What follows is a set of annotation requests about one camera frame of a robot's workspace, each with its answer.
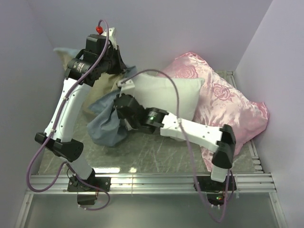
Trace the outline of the green beige patchwork pillowcase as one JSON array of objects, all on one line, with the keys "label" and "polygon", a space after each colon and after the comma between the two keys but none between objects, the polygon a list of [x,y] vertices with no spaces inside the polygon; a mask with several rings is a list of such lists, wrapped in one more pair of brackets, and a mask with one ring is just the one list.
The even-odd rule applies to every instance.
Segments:
[{"label": "green beige patchwork pillowcase", "polygon": [[120,94],[118,81],[136,72],[135,66],[128,66],[126,72],[119,75],[102,73],[89,91],[82,112],[87,121],[87,132],[95,144],[113,147],[127,137],[127,129],[120,125],[114,109],[114,99]]}]

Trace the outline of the white pillow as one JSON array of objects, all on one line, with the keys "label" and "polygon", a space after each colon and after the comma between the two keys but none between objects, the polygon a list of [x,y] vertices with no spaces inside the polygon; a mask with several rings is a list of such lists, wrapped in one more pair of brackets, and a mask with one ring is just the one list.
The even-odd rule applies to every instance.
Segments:
[{"label": "white pillow", "polygon": [[174,86],[179,94],[179,116],[193,120],[200,97],[203,78],[173,78],[173,83],[166,77],[139,74],[132,78],[135,84],[134,98],[144,108],[159,108],[172,114],[177,113],[177,97]]}]

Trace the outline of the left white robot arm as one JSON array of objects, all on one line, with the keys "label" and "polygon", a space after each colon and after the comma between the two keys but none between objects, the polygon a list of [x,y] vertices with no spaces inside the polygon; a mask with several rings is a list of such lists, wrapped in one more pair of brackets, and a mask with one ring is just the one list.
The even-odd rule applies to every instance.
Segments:
[{"label": "left white robot arm", "polygon": [[101,75],[122,74],[127,69],[113,31],[91,34],[85,48],[73,55],[66,49],[55,50],[66,67],[63,90],[51,122],[44,132],[35,136],[41,148],[64,160],[85,191],[95,187],[95,171],[82,155],[83,143],[74,140],[72,133],[87,94]]}]

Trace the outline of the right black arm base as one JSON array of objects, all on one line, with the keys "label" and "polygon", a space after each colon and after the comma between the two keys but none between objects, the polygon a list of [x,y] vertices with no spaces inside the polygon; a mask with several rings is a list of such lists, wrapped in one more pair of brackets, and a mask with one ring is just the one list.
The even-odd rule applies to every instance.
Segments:
[{"label": "right black arm base", "polygon": [[224,200],[229,202],[237,190],[235,177],[230,174],[224,182],[217,182],[207,175],[196,176],[200,191],[206,193],[207,200],[211,207],[222,208]]}]

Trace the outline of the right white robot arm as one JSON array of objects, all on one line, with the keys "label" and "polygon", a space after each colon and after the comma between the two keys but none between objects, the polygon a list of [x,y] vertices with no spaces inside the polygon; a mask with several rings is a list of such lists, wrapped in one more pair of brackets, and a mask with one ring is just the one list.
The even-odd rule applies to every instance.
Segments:
[{"label": "right white robot arm", "polygon": [[118,118],[125,121],[132,130],[153,134],[160,130],[161,136],[188,140],[212,152],[212,170],[209,184],[215,190],[226,184],[226,175],[232,168],[236,138],[230,125],[207,126],[185,119],[165,110],[144,108],[131,95],[118,95],[114,99]]}]

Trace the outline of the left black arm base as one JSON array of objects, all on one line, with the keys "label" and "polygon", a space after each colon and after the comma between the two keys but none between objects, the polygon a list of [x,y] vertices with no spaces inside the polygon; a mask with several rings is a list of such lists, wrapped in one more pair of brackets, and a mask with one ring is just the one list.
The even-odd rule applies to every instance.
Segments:
[{"label": "left black arm base", "polygon": [[[93,177],[86,181],[80,181],[77,177],[71,177],[68,183],[67,192],[77,194],[77,204],[79,207],[97,211],[104,209],[110,203],[110,177]],[[97,206],[97,199],[104,193],[106,195],[106,202],[103,206],[94,208]]]}]

